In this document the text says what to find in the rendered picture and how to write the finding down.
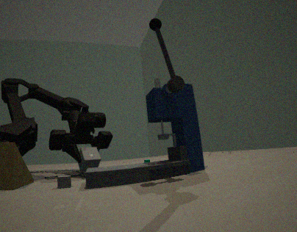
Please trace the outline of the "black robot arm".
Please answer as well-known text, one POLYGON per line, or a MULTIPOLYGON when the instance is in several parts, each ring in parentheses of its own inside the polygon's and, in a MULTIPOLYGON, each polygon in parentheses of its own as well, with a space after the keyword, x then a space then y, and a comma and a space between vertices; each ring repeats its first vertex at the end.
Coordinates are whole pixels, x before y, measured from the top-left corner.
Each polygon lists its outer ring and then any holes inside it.
POLYGON ((58 109, 59 113, 62 114, 62 120, 67 120, 68 125, 72 120, 78 118, 75 124, 76 133, 79 130, 91 130, 95 134, 94 128, 103 128, 106 124, 104 113, 89 112, 89 106, 82 101, 70 97, 63 98, 44 90, 37 84, 29 84, 23 79, 2 80, 1 99, 7 103, 12 122, 0 126, 0 143, 14 142, 21 156, 33 149, 37 142, 35 117, 26 117, 21 105, 21 102, 27 99, 37 99, 58 109), (18 84, 29 88, 26 95, 18 97, 18 84))

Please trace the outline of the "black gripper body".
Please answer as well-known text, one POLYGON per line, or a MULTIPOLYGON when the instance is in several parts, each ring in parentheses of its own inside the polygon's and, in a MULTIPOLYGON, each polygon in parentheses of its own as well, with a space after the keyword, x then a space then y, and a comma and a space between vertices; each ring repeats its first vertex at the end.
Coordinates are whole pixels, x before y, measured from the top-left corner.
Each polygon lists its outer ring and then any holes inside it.
MULTIPOLYGON (((78 118, 70 122, 70 133, 66 133, 65 130, 53 129, 50 133, 49 149, 51 151, 62 150, 63 141, 65 136, 76 136, 76 144, 93 144, 95 137, 90 135, 91 130, 79 130, 76 133, 75 124, 78 118)), ((105 149, 110 146, 112 140, 112 133, 110 131, 100 131, 97 137, 104 137, 104 141, 101 144, 100 149, 105 149)))

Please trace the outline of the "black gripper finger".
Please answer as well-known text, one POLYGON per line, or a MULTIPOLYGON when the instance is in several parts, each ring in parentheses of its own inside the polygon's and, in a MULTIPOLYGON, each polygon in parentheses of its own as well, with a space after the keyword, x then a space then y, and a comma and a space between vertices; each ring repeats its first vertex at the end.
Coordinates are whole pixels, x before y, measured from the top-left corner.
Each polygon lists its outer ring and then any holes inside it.
POLYGON ((97 147, 97 150, 99 152, 101 144, 104 141, 104 137, 95 137, 93 144, 92 144, 92 148, 97 147))
POLYGON ((78 163, 82 163, 79 150, 76 146, 76 136, 65 136, 62 152, 66 152, 67 154, 71 155, 71 157, 73 157, 76 161, 78 161, 78 163))

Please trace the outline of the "blue arbor press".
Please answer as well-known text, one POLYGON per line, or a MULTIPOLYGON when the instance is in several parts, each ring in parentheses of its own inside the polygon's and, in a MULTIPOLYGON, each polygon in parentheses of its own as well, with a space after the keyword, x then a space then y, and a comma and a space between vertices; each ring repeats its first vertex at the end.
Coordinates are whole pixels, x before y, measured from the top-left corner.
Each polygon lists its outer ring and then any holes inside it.
POLYGON ((205 170, 193 85, 175 76, 160 32, 160 19, 153 18, 149 26, 157 35, 171 75, 162 87, 160 79, 154 79, 155 87, 146 96, 148 122, 161 123, 162 134, 158 140, 173 136, 173 147, 167 149, 168 160, 87 168, 86 189, 144 183, 205 170), (171 122, 172 134, 164 134, 165 122, 171 122))

